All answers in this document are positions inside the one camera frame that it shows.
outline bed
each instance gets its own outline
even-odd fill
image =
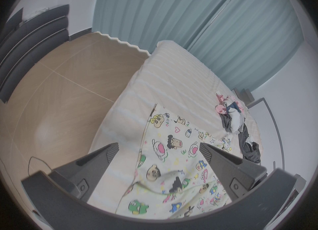
[[[88,203],[115,213],[121,197],[134,178],[141,138],[149,114],[156,103],[221,139],[228,132],[222,127],[216,91],[233,95],[231,90],[203,63],[173,41],[160,41],[153,54],[133,75],[127,87],[109,110],[89,152],[118,142],[119,152],[112,160]],[[242,102],[248,132],[263,146],[256,122]],[[232,153],[242,157],[238,135],[231,141]]]

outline wooden floor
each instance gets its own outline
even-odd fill
[[[21,206],[34,208],[21,186],[32,156],[56,168],[88,153],[95,133],[146,53],[91,33],[66,42],[26,74],[0,102],[0,170]],[[50,172],[32,158],[30,174]]]

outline pile of clothes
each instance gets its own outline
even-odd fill
[[[225,128],[227,132],[238,134],[238,142],[243,158],[259,164],[259,145],[254,141],[253,137],[248,134],[247,127],[244,124],[244,108],[241,102],[237,101],[233,96],[227,96],[225,98],[218,92],[216,92],[216,95],[219,100],[219,105],[217,105],[215,109],[220,114],[223,128]]]
[[[244,108],[240,101],[237,101],[233,96],[224,98],[218,92],[216,94],[220,104],[215,109],[220,114],[225,130],[234,134],[242,132],[244,126]]]

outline baby bottle print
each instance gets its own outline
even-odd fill
[[[190,137],[191,133],[192,133],[191,129],[188,129],[188,130],[185,132],[185,136],[186,136],[186,137]]]

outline curtain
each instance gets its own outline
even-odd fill
[[[303,41],[288,0],[97,0],[92,30],[150,53],[173,40],[230,89],[257,88]]]

